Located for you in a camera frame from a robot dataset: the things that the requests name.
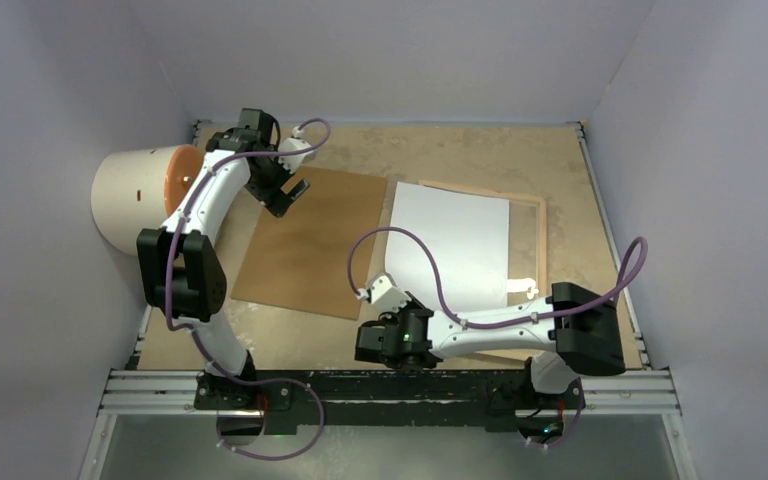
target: white paper sheet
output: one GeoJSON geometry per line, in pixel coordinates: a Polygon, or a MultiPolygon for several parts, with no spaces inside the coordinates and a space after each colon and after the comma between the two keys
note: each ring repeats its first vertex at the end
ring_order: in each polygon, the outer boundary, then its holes
{"type": "MultiPolygon", "coordinates": [[[[390,225],[428,245],[446,303],[456,312],[469,312],[507,306],[509,215],[505,199],[400,182],[390,225]]],[[[434,274],[422,249],[400,233],[388,235],[387,272],[426,307],[439,310],[434,274]]]]}

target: cardboard piece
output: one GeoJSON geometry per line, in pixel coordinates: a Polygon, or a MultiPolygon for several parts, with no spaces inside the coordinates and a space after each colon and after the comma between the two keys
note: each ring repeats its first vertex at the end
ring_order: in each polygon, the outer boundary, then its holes
{"type": "MultiPolygon", "coordinates": [[[[346,260],[354,242],[378,226],[387,179],[312,167],[296,176],[310,188],[282,218],[261,212],[231,298],[357,320],[346,260]]],[[[355,253],[358,282],[366,280],[373,244],[355,253]]]]}

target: cream cylindrical bin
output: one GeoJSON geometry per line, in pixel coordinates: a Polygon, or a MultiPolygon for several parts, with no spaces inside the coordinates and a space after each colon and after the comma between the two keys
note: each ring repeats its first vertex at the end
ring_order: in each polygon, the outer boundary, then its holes
{"type": "Polygon", "coordinates": [[[191,145],[108,155],[93,180],[98,230],[114,247],[137,254],[137,235],[157,228],[178,208],[198,176],[204,154],[191,145]]]}

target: white wall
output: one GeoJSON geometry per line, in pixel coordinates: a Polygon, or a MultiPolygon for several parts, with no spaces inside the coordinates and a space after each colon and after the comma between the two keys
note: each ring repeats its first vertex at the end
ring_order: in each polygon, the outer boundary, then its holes
{"type": "Polygon", "coordinates": [[[587,118],[654,0],[131,0],[193,116],[587,118]]]}
{"type": "Polygon", "coordinates": [[[142,312],[93,175],[187,123],[126,2],[0,0],[0,478],[77,476],[142,312]]]}
{"type": "Polygon", "coordinates": [[[657,2],[588,141],[701,478],[768,478],[768,1],[657,2]]]}

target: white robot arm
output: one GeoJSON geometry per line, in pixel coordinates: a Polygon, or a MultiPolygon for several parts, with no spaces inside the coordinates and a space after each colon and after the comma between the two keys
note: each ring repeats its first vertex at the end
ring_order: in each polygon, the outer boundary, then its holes
{"type": "Polygon", "coordinates": [[[175,213],[159,229],[145,229],[137,239],[146,299],[164,310],[171,330],[198,333],[211,357],[206,359],[205,370],[214,375],[221,374],[216,364],[240,375],[249,360],[221,308],[226,279],[212,246],[231,202],[245,188],[273,215],[282,216],[309,186],[302,179],[289,193],[281,190],[315,149],[301,138],[298,127],[277,147],[270,145],[276,125],[271,115],[243,109],[238,127],[217,133],[208,142],[202,169],[175,213]],[[274,153],[229,161],[229,157],[252,151],[274,153]],[[173,242],[177,245],[171,258],[180,253],[186,268],[167,262],[173,242]],[[171,277],[166,278],[170,267],[171,277]],[[167,301],[170,312],[166,311],[167,301]]]}
{"type": "Polygon", "coordinates": [[[579,374],[624,372],[614,305],[600,305],[583,316],[551,318],[546,314],[556,308],[598,297],[571,283],[553,285],[553,293],[555,298],[458,313],[455,320],[445,312],[426,309],[382,273],[367,283],[362,295],[381,315],[359,328],[355,359],[410,370],[434,368],[438,361],[487,350],[542,350],[529,368],[535,391],[546,394],[565,392],[579,374]]]}

